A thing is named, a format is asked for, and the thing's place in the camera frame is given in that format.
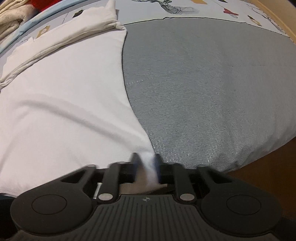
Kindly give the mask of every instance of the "ribbed plastic surface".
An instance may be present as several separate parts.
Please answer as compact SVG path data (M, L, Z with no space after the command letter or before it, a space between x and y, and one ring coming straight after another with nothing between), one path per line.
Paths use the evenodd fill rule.
M192 205L179 204L171 195L122 195L108 205L100 205L91 218L72 232L34 236L19 231L11 241L279 241L272 234L241 238L210 227Z

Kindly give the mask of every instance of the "wooden floor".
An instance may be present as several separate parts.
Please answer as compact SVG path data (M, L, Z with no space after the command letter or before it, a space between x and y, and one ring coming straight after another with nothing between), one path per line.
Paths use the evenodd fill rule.
M272 193L281 203L283 215L296 219L296 138L228 174Z

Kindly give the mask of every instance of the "round black pad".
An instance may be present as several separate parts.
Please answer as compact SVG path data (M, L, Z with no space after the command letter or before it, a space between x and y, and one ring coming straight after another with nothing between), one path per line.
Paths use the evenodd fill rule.
M58 195L44 195L32 203L32 208L39 214L55 214L61 212L67 205L65 198Z
M248 195L236 195L227 200L227 207L240 215L252 215L260 210L261 203Z
M45 184L18 196L10 213L16 226L37 235L70 231L85 222L92 201L72 183Z
M237 182L212 187L201 211L212 227L240 237L269 232L281 218L281 206L272 195Z

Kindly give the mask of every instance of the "black plastic device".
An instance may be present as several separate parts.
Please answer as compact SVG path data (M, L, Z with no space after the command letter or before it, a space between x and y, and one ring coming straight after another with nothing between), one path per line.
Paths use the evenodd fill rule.
M11 205L19 231L10 240L287 240L271 194L207 167L185 169L157 155L159 182L168 187L119 195L119 184L135 181L139 161L134 153L108 169L89 165L21 194Z

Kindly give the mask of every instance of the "yellow triangle print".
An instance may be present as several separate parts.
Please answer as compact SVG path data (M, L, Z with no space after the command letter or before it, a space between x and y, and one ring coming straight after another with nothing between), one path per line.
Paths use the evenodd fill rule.
M205 1L203 0L191 0L192 2L196 3L196 4L207 4Z

